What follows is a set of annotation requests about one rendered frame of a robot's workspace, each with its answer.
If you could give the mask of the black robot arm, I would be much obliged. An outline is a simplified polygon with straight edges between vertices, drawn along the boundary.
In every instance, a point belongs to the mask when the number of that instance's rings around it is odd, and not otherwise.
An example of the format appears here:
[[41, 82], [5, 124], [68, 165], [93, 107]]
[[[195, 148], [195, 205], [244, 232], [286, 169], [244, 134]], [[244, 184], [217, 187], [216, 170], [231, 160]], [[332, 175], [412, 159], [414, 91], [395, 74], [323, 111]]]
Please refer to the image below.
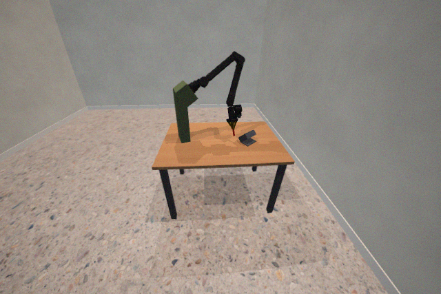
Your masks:
[[[237, 58], [237, 59], [235, 59]], [[228, 106], [228, 114], [234, 114], [234, 119], [236, 118], [240, 118], [242, 116], [241, 112], [242, 112], [242, 107], [241, 105], [233, 105], [234, 104], [234, 99], [235, 99], [235, 95], [236, 95], [236, 89], [238, 87], [238, 82], [239, 82], [239, 78], [240, 78], [240, 74], [243, 68], [243, 64], [245, 62], [245, 58], [240, 55], [239, 53], [233, 51], [232, 54], [227, 57], [221, 64], [219, 64], [217, 67], [215, 67], [209, 74], [207, 74], [206, 76], [201, 77], [198, 80], [195, 80], [193, 82], [191, 82], [189, 85], [189, 87], [191, 88], [191, 90], [193, 91], [193, 93], [196, 93], [196, 91], [198, 90], [198, 88], [201, 87], [206, 87], [209, 83], [209, 80], [212, 80], [216, 75], [218, 75], [221, 71], [223, 71], [229, 64], [231, 64], [233, 61], [235, 61], [236, 64], [236, 69], [234, 72], [234, 77], [232, 80], [232, 84], [230, 87], [230, 91], [227, 97], [227, 106]], [[200, 81], [200, 82], [199, 82]], [[230, 105], [230, 106], [229, 106]], [[232, 107], [231, 107], [232, 106]]]

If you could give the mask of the grey sloped panel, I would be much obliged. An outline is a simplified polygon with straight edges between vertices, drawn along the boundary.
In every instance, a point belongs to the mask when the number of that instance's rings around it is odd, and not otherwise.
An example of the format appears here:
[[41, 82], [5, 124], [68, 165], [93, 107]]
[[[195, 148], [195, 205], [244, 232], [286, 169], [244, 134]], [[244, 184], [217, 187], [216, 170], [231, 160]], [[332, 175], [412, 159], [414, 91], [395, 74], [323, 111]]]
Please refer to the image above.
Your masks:
[[251, 130], [250, 132], [247, 132], [246, 134], [243, 134], [242, 136], [238, 137], [239, 141], [246, 145], [246, 146], [250, 146], [251, 144], [255, 143], [256, 140], [252, 139], [252, 136], [255, 136], [256, 132], [253, 130]]

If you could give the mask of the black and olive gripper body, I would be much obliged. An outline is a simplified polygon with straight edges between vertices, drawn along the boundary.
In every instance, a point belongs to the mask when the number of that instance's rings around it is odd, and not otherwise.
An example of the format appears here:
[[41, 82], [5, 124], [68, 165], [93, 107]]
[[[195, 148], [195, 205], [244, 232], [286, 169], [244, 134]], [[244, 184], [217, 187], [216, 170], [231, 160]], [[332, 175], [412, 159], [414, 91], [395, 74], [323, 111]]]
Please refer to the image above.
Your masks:
[[238, 118], [234, 119], [234, 113], [232, 113], [232, 114], [228, 114], [228, 115], [229, 115], [229, 118], [226, 119], [226, 121], [227, 121], [228, 123], [233, 123], [233, 122], [235, 122], [235, 121], [238, 121]]

